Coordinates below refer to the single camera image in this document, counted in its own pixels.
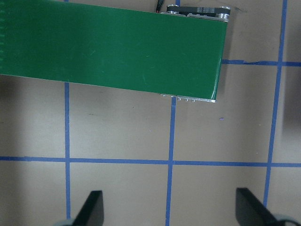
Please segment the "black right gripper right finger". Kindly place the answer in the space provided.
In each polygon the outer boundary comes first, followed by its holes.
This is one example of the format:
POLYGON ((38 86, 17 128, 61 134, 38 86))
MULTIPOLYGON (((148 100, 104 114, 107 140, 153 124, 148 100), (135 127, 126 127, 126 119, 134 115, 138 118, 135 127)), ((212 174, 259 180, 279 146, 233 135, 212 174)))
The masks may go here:
POLYGON ((235 216, 240 226, 278 225, 278 220, 248 188, 236 189, 235 216))

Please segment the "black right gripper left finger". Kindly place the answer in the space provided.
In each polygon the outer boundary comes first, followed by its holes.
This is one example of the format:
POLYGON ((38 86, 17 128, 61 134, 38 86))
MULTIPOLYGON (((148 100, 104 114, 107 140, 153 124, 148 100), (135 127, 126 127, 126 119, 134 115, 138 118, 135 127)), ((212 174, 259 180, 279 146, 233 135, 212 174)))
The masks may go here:
POLYGON ((76 216, 74 226, 102 226, 104 223, 103 192, 91 191, 76 216))

